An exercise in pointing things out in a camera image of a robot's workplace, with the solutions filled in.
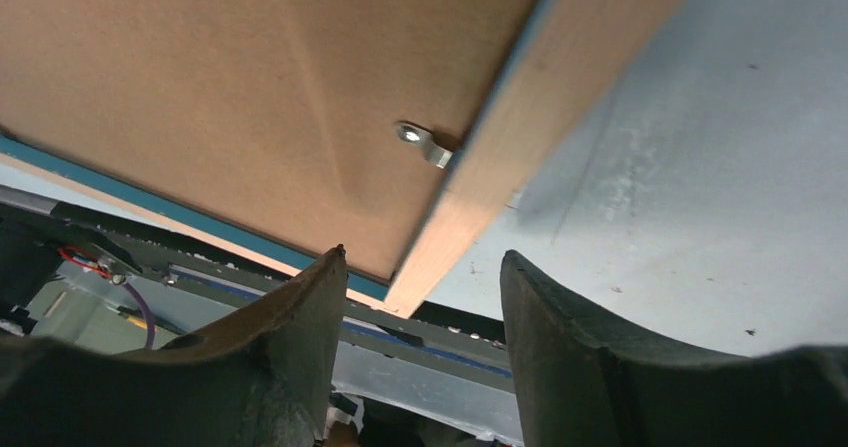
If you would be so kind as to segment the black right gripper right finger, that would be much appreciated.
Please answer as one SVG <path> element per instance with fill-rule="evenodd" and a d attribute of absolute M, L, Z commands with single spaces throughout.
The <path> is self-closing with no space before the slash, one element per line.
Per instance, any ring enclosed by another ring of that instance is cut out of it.
<path fill-rule="evenodd" d="M 843 446 L 847 350 L 760 357 L 697 347 L 558 284 L 519 252 L 500 270 L 528 446 Z"/>

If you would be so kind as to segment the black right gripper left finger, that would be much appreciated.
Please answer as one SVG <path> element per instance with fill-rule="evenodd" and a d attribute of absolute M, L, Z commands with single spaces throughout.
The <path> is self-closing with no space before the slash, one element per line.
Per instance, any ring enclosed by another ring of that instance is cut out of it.
<path fill-rule="evenodd" d="M 1 341 L 5 446 L 310 446 L 324 431 L 346 299 L 334 247 L 157 350 Z"/>

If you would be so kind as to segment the wooden picture frame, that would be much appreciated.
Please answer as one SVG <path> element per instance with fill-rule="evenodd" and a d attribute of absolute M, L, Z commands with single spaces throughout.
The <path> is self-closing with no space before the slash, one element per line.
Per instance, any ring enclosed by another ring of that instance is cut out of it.
<path fill-rule="evenodd" d="M 684 0 L 536 0 L 387 278 L 358 268 L 348 294 L 410 316 Z M 114 207 L 294 274 L 302 249 L 111 174 L 58 156 L 1 123 L 1 161 Z"/>

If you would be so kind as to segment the brown frame backing board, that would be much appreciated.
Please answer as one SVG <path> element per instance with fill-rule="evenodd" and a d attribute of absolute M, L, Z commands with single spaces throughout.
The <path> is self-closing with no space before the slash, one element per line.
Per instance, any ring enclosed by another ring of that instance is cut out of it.
<path fill-rule="evenodd" d="M 1 0 L 1 123 L 387 278 L 535 1 Z"/>

